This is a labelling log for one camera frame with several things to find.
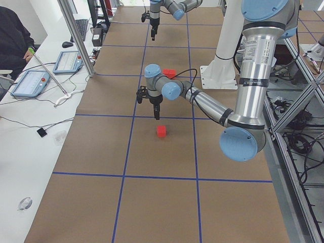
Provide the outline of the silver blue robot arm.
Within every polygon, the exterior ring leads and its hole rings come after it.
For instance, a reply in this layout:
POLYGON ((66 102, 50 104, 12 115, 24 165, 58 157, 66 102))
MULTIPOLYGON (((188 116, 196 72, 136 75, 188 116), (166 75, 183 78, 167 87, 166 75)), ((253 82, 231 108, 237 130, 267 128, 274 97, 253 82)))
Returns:
POLYGON ((173 16, 177 21, 180 20, 186 12, 198 8, 203 1, 201 0, 187 0, 177 3, 172 0, 159 0, 150 1, 150 9, 142 14, 141 21, 144 22, 149 19, 151 28, 151 39, 154 41, 157 35, 158 26, 160 24, 160 9, 165 7, 166 10, 173 16))
POLYGON ((145 67, 146 85, 137 102, 148 99, 159 119, 163 99, 183 97, 225 129, 219 140, 231 160, 247 161, 266 143, 263 103, 276 42, 294 35, 299 1, 219 1, 224 11, 215 58, 200 67, 202 89, 168 78, 156 64, 145 67))

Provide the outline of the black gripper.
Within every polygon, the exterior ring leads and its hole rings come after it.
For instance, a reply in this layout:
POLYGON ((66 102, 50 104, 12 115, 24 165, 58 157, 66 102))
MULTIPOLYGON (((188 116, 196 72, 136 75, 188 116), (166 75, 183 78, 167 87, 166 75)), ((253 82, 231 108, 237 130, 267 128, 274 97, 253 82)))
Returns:
POLYGON ((152 26, 151 28, 151 40, 155 40, 155 36, 157 35, 157 26, 160 24, 160 18, 151 18, 150 19, 150 25, 152 26))
POLYGON ((149 101, 153 105, 154 118, 160 120, 160 104, 163 101, 163 96, 149 96, 149 101))

